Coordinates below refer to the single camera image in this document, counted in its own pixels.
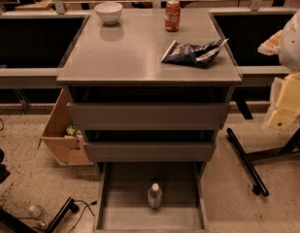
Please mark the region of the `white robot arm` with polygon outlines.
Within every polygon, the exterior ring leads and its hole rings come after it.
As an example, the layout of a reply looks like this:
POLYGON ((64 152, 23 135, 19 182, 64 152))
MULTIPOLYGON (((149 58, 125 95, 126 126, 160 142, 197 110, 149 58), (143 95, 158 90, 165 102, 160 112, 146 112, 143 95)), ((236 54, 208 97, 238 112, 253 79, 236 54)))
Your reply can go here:
POLYGON ((276 130, 288 128, 300 116, 300 8, 284 28, 262 43, 257 51, 279 56, 290 70, 284 79, 275 79, 271 90, 271 115, 266 123, 276 130))

